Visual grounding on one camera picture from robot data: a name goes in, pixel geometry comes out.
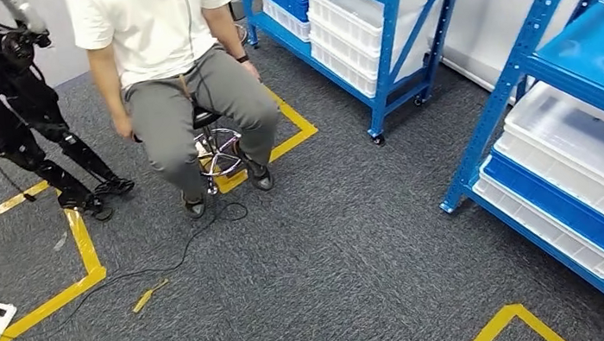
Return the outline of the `person's left hand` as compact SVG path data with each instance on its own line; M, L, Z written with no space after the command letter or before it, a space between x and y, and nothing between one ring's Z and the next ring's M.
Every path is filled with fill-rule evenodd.
M244 69L246 69L254 79L256 79L259 83L262 82L261 75L259 71L255 68L254 64L250 60L246 60L241 62L240 64Z

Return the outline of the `person's right hand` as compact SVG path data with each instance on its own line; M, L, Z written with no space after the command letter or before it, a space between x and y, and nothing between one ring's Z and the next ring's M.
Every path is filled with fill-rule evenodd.
M114 124L114 128L116 129L117 134L121 138L125 138L128 140L136 140L136 135L132 128L132 122L130 121L130 116L123 112L122 114L117 114L112 117L112 122Z

